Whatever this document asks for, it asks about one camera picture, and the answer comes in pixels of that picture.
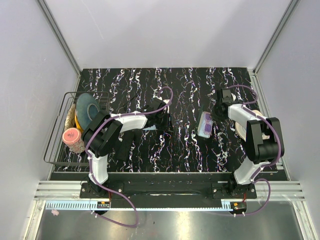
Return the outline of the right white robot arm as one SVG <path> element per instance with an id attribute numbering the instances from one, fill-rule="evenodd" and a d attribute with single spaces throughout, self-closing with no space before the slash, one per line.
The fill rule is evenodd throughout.
<path id="1" fill-rule="evenodd" d="M 285 148 L 280 120 L 256 114 L 245 103 L 235 101 L 230 88 L 218 89 L 213 115 L 224 121 L 230 119 L 245 130 L 245 159 L 227 183 L 228 195 L 239 198 L 254 183 L 266 167 L 275 165 Z"/>

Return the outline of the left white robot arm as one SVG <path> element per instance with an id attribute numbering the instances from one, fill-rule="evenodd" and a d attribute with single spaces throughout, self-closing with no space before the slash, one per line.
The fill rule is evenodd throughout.
<path id="1" fill-rule="evenodd" d="M 108 193 L 108 156 L 119 135 L 134 130 L 159 130 L 169 124 L 171 99 L 157 97 L 151 106 L 130 113 L 108 114 L 99 111 L 82 134 L 89 161 L 90 192 L 97 198 Z"/>

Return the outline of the dark green glasses case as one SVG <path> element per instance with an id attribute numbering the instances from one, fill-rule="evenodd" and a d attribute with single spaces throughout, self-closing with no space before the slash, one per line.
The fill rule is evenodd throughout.
<path id="1" fill-rule="evenodd" d="M 197 126 L 197 135 L 199 137 L 209 139 L 212 135 L 213 119 L 211 114 L 207 111 L 203 111 L 200 115 Z"/>

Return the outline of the red thin sunglasses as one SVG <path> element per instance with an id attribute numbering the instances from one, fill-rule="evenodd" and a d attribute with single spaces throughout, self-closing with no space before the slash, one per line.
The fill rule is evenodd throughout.
<path id="1" fill-rule="evenodd" d="M 199 133 L 202 135 L 210 136 L 212 133 L 213 120 L 211 114 L 204 111 L 200 117 Z"/>

